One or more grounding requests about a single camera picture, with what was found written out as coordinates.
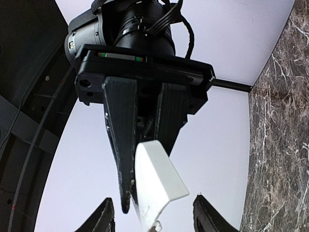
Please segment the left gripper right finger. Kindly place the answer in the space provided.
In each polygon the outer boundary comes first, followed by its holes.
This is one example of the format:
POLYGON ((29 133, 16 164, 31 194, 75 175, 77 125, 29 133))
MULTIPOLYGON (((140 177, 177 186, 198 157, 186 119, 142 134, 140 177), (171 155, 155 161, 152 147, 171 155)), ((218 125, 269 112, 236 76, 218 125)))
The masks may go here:
POLYGON ((193 217, 196 232, 238 232, 202 194, 193 202, 193 217))

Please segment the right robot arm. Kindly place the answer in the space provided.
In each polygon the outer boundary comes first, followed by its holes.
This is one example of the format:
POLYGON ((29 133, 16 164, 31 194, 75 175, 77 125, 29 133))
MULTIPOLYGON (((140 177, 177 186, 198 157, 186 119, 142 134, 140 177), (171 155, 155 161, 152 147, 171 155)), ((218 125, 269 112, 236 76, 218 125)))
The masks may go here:
POLYGON ((103 105, 124 213, 136 195, 138 144, 157 140, 170 154, 215 79, 211 65, 191 59, 194 32, 182 5, 96 0, 68 26, 64 48, 77 96, 103 105))

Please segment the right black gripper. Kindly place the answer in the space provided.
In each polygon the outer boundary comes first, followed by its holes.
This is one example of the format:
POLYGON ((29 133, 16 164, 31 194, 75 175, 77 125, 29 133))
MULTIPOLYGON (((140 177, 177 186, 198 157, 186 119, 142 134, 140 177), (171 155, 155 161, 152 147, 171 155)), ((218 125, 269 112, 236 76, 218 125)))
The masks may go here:
POLYGON ((150 105, 163 83, 157 99, 154 139, 170 155, 187 116, 194 115, 208 100, 207 91, 215 80, 213 67, 181 57, 95 44, 80 47, 74 67, 79 100, 86 105, 104 104, 121 208, 127 214, 135 182, 137 89, 142 106, 139 116, 149 117, 150 105))

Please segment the white battery cover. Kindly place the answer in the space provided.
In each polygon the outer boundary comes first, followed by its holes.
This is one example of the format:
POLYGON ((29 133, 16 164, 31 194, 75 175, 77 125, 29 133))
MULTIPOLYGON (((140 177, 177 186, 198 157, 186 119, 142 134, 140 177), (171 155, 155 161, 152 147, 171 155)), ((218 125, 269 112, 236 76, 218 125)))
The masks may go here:
POLYGON ((143 232, 160 232, 166 206, 189 191, 158 140, 139 143, 135 153, 133 205, 143 232))

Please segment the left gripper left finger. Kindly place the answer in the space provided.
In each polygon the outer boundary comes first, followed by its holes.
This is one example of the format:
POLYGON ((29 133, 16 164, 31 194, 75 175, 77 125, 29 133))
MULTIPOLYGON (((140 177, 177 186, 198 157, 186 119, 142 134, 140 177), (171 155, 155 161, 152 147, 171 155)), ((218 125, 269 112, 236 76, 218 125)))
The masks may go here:
POLYGON ((106 198, 76 232, 115 232, 112 198, 106 198))

